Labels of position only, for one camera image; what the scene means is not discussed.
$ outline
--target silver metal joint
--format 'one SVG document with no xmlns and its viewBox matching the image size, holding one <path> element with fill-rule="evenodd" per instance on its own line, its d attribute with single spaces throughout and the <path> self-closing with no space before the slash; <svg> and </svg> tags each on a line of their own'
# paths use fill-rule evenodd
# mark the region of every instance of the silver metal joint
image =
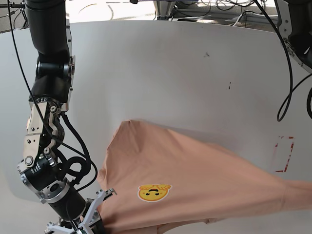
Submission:
<svg viewBox="0 0 312 234">
<path fill-rule="evenodd" d="M 52 113 L 54 113 L 55 111 L 57 111 L 57 108 L 56 108 L 55 106 L 52 106 L 52 107 L 50 108 L 50 111 L 51 111 Z"/>
<path fill-rule="evenodd" d="M 50 149 L 48 147 L 44 148 L 43 150 L 45 155 L 48 155 L 50 153 Z"/>
<path fill-rule="evenodd" d="M 25 158 L 25 164 L 26 164 L 27 166 L 31 165 L 31 164 L 33 163 L 33 161 L 34 161 L 34 159 L 33 159 L 33 157 L 31 157 L 31 156 L 27 156 L 27 157 Z"/>
<path fill-rule="evenodd" d="M 67 178 L 64 178 L 63 181 L 57 180 L 48 187 L 44 188 L 41 191 L 41 196 L 47 203 L 55 203 L 61 200 L 67 194 L 69 188 L 69 181 Z"/>
</svg>

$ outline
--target orange t-shirt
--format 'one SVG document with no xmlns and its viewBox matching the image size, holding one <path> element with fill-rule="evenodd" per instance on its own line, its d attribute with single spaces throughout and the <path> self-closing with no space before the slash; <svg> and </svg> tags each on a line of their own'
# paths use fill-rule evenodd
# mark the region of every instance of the orange t-shirt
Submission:
<svg viewBox="0 0 312 234">
<path fill-rule="evenodd" d="M 162 234 L 312 206 L 312 183 L 283 180 L 218 145 L 133 120 L 115 133 L 98 181 L 118 193 L 98 207 L 111 234 Z"/>
</svg>

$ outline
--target black cable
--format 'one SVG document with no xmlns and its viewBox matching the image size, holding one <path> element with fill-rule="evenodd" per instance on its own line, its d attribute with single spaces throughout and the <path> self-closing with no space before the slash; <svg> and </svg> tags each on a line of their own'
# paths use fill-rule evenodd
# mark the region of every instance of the black cable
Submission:
<svg viewBox="0 0 312 234">
<path fill-rule="evenodd" d="M 208 12 L 205 13 L 204 15 L 202 15 L 202 16 L 190 16 L 190 15 L 184 14 L 183 12 L 180 12 L 180 11 L 176 8 L 176 6 L 174 6 L 174 9 L 175 9 L 177 12 L 179 12 L 179 13 L 181 13 L 181 14 L 187 16 L 187 17 L 204 17 L 204 16 L 206 16 L 206 15 L 209 14 L 209 12 L 210 12 L 210 10 L 211 10 L 211 4 L 210 4 L 210 8 L 209 8 Z"/>
<path fill-rule="evenodd" d="M 206 6 L 210 6 L 211 5 L 211 0 L 209 2 L 204 2 L 203 0 L 200 0 L 202 4 L 206 5 Z"/>
<path fill-rule="evenodd" d="M 223 0 L 216 0 L 215 1 L 215 6 L 219 9 L 219 10 L 221 10 L 221 11 L 229 11 L 229 10 L 231 10 L 233 7 L 235 7 L 235 4 L 233 4 L 233 5 L 231 5 L 229 8 L 221 8 L 220 6 L 219 6 L 219 2 L 222 2 Z"/>
<path fill-rule="evenodd" d="M 234 4 L 235 6 L 240 6 L 240 7 L 248 7 L 248 6 L 251 6 L 254 3 L 254 0 L 250 0 L 250 1 L 246 1 L 246 2 L 240 2 L 240 3 L 237 3 L 237 1 L 234 2 L 232 0 L 223 0 L 223 1 L 227 1 L 227 2 L 229 2 L 231 4 Z"/>
<path fill-rule="evenodd" d="M 240 20 L 243 18 L 244 14 L 245 14 L 245 27 L 246 27 L 246 24 L 247 24 L 247 13 L 248 13 L 248 12 L 256 14 L 256 12 L 254 12 L 254 11 L 244 11 L 244 12 L 239 16 L 240 19 L 238 20 L 238 22 L 240 22 Z"/>
<path fill-rule="evenodd" d="M 180 3 L 182 3 L 185 6 L 190 6 L 190 5 L 193 5 L 193 4 L 197 3 L 197 1 L 192 1 L 190 4 L 184 3 L 182 1 Z"/>
<path fill-rule="evenodd" d="M 307 75 L 306 77 L 304 77 L 292 90 L 292 93 L 299 87 L 300 84 L 302 84 L 307 78 L 311 77 L 312 73 Z M 281 107 L 278 110 L 278 113 L 280 113 L 286 103 L 286 101 L 288 101 L 289 95 L 285 98 L 283 104 L 281 105 Z M 311 98 L 312 98 L 312 88 L 309 91 L 309 95 L 308 95 L 308 99 L 307 99 L 307 111 L 309 116 L 312 118 L 312 111 L 311 111 Z"/>
<path fill-rule="evenodd" d="M 13 29 L 15 29 L 15 21 L 16 19 L 19 17 L 19 15 L 21 14 L 21 11 L 18 13 L 18 15 L 14 18 L 14 21 L 13 21 Z"/>
<path fill-rule="evenodd" d="M 279 111 L 277 113 L 277 121 L 280 122 L 285 117 L 285 115 L 286 115 L 286 113 L 288 111 L 289 105 L 290 105 L 291 100 L 292 100 L 292 95 L 293 95 L 293 69 L 292 69 L 291 59 L 289 57 L 289 54 L 288 54 L 288 51 L 287 51 L 287 47 L 286 47 L 286 45 L 284 43 L 284 40 L 283 40 L 281 34 L 279 33 L 277 27 L 275 26 L 275 24 L 273 23 L 271 18 L 268 16 L 268 14 L 265 12 L 265 10 L 262 8 L 262 6 L 258 3 L 258 1 L 254 0 L 254 2 L 259 7 L 259 9 L 263 13 L 263 15 L 267 18 L 267 20 L 269 21 L 270 25 L 272 26 L 272 28 L 276 32 L 279 40 L 281 41 L 281 44 L 283 46 L 283 49 L 284 49 L 284 52 L 285 52 L 285 55 L 286 55 L 288 68 L 289 68 L 290 87 L 289 87 L 289 94 L 288 94 L 287 104 L 286 104 L 285 110 L 284 110 L 284 112 L 283 112 L 281 117 L 280 117 L 280 113 L 281 113 L 282 109 L 279 109 Z"/>
<path fill-rule="evenodd" d="M 96 165 L 95 165 L 95 163 L 93 161 L 91 161 L 91 164 L 92 164 L 92 166 L 93 166 L 93 168 L 95 170 L 94 178 L 88 184 L 86 184 L 85 186 L 82 186 L 81 188 L 77 189 L 77 192 L 79 192 L 79 191 L 89 187 L 97 179 L 98 169 L 97 169 L 97 167 L 96 167 Z"/>
<path fill-rule="evenodd" d="M 312 99 L 312 88 L 309 91 L 308 98 L 307 98 L 307 112 L 310 118 L 312 118 L 312 111 L 311 111 L 311 99 Z"/>
<path fill-rule="evenodd" d="M 56 157 L 61 160 L 61 162 L 58 163 L 58 166 L 61 168 L 61 170 L 66 170 L 68 162 L 67 162 L 67 159 L 64 156 L 64 154 L 59 149 L 54 149 L 54 153 L 55 153 Z M 82 163 L 82 164 L 81 164 L 81 167 L 86 167 L 86 161 L 85 160 L 84 160 L 84 163 Z M 70 174 L 71 176 L 77 177 L 77 176 L 79 176 L 80 173 L 84 173 L 84 172 L 82 172 L 82 171 L 77 172 L 77 171 L 70 169 L 70 167 L 69 167 L 69 169 L 66 173 Z"/>
<path fill-rule="evenodd" d="M 16 46 L 15 37 L 14 37 L 14 33 L 13 33 L 12 19 L 11 19 L 11 14 L 10 14 L 10 1 L 9 1 L 9 0 L 7 0 L 7 8 L 8 8 L 8 17 L 9 17 L 9 21 L 10 21 L 10 28 L 11 28 L 11 34 L 12 34 L 12 41 L 13 41 L 13 45 L 14 45 L 16 57 L 17 57 L 18 62 L 19 62 L 19 68 L 20 68 L 20 71 L 21 71 L 21 73 L 22 73 L 22 76 L 23 76 L 24 82 L 25 82 L 25 84 L 26 84 L 27 90 L 28 90 L 28 92 L 29 92 L 29 95 L 30 95 L 30 97 L 31 97 L 31 100 L 33 101 L 33 103 L 34 103 L 34 105 L 35 105 L 35 107 L 36 107 L 36 109 L 37 109 L 37 112 L 38 112 L 38 114 L 39 114 L 39 116 L 40 116 L 40 119 L 41 119 L 41 121 L 42 121 L 42 123 L 43 123 L 43 126 L 44 126 L 45 130 L 46 130 L 47 133 L 50 135 L 50 137 L 51 137 L 52 139 L 54 139 L 57 143 L 63 145 L 64 147 L 66 147 L 66 148 L 72 150 L 73 152 L 75 152 L 75 153 L 77 153 L 77 154 L 79 154 L 80 156 L 82 156 L 82 157 L 85 158 L 86 156 L 85 156 L 83 153 L 81 153 L 81 152 L 79 152 L 78 150 L 74 149 L 73 147 L 71 147 L 71 146 L 69 146 L 69 145 L 63 143 L 61 140 L 59 140 L 59 139 L 56 138 L 54 135 L 52 135 L 52 133 L 50 132 L 48 126 L 45 124 L 44 118 L 43 118 L 43 116 L 42 116 L 42 113 L 41 113 L 41 111 L 40 111 L 40 109 L 39 109 L 39 107 L 38 107 L 38 104 L 36 103 L 36 100 L 35 100 L 35 98 L 34 98 L 32 92 L 31 92 L 31 90 L 30 90 L 30 87 L 29 87 L 29 85 L 28 85 L 28 82 L 27 82 L 27 79 L 26 79 L 26 76 L 25 76 L 23 67 L 22 67 L 21 62 L 20 62 L 20 57 L 19 57 L 19 53 L 18 53 L 18 49 L 17 49 L 17 46 Z"/>
<path fill-rule="evenodd" d="M 91 170 L 91 165 L 93 165 L 94 167 L 94 170 L 96 172 L 96 175 L 95 175 L 95 178 L 90 182 L 88 183 L 87 185 L 83 186 L 82 188 L 78 189 L 78 191 L 84 189 L 84 188 L 87 188 L 88 186 L 90 186 L 97 178 L 98 176 L 98 169 L 96 167 L 96 165 L 94 164 L 94 162 L 91 161 L 91 158 L 90 158 L 90 154 L 89 154 L 89 151 L 84 143 L 84 141 L 82 140 L 82 138 L 80 137 L 79 133 L 74 129 L 74 127 L 71 125 L 67 115 L 65 113 L 62 113 L 62 118 L 64 120 L 64 123 L 65 125 L 68 127 L 68 129 L 73 133 L 73 135 L 75 136 L 75 138 L 78 140 L 78 142 L 80 143 L 81 147 L 82 147 L 82 150 L 85 154 L 85 158 L 86 158 L 86 161 L 87 161 L 87 169 L 86 169 L 86 175 L 90 172 Z"/>
</svg>

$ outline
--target yellow smiley face emoji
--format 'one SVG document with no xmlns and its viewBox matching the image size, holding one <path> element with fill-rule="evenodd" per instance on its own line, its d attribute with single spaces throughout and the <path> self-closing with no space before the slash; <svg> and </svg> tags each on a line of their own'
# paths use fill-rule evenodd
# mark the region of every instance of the yellow smiley face emoji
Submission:
<svg viewBox="0 0 312 234">
<path fill-rule="evenodd" d="M 157 202 L 164 199 L 171 188 L 168 184 L 143 185 L 138 188 L 137 196 L 143 201 Z"/>
</svg>

